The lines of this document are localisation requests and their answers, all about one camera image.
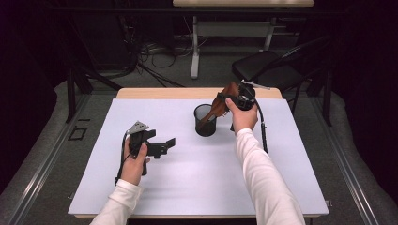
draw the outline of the chair leg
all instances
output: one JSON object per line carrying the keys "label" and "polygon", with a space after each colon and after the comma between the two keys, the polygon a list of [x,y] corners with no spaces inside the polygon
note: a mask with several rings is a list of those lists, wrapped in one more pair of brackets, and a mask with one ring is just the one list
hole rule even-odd
{"label": "chair leg", "polygon": [[298,103],[298,99],[299,99],[300,87],[301,87],[301,83],[296,87],[296,94],[295,94],[295,98],[293,100],[293,106],[292,106],[292,114],[295,114],[296,104]]}

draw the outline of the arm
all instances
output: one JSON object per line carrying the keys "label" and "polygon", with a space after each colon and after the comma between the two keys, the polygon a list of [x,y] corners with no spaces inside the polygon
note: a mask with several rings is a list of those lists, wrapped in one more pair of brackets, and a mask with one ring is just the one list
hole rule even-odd
{"label": "arm", "polygon": [[117,181],[114,192],[109,196],[108,202],[102,207],[99,214],[93,219],[91,225],[126,224],[138,203],[143,188],[138,184],[143,173],[143,163],[147,153],[146,144],[142,144],[136,159],[130,155],[129,139],[125,141],[123,169]]}
{"label": "arm", "polygon": [[90,223],[91,225],[126,224],[138,203],[142,187],[135,186],[127,181],[119,179],[114,192],[109,196],[108,202],[102,207],[99,214]]}
{"label": "arm", "polygon": [[231,99],[225,103],[233,114],[237,157],[254,204],[257,224],[305,224],[295,196],[253,136],[252,130],[258,120],[257,107],[241,111]]}

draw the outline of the white long sleeve shirt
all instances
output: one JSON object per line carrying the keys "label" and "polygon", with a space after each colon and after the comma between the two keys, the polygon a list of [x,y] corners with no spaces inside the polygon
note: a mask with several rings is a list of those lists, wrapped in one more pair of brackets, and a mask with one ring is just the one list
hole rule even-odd
{"label": "white long sleeve shirt", "polygon": [[[237,157],[252,198],[258,225],[305,224],[299,204],[250,129],[237,133]],[[123,225],[138,203],[142,187],[119,179],[91,225]]]}
{"label": "white long sleeve shirt", "polygon": [[237,133],[237,157],[258,225],[305,224],[299,204],[250,129]]}
{"label": "white long sleeve shirt", "polygon": [[134,211],[144,188],[119,179],[114,192],[91,225],[123,225]]}

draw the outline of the black curtain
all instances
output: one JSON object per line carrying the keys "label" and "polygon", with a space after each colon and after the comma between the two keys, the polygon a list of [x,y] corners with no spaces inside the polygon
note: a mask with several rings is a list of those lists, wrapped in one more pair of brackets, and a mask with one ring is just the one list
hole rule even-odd
{"label": "black curtain", "polygon": [[51,117],[54,88],[66,79],[66,68],[34,1],[2,2],[0,40],[2,192]]}
{"label": "black curtain", "polygon": [[345,101],[354,143],[378,184],[398,203],[398,5],[395,1],[317,0],[343,18],[310,19],[300,42],[333,37],[332,90]]}

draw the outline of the wire mesh cup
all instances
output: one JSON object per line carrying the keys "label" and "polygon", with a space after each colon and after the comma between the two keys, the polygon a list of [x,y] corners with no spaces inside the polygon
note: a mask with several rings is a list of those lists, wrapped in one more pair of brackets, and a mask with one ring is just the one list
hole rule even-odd
{"label": "wire mesh cup", "polygon": [[212,115],[207,121],[201,123],[203,119],[211,110],[211,105],[202,104],[195,108],[193,115],[195,116],[195,130],[202,137],[208,137],[216,132],[217,117]]}

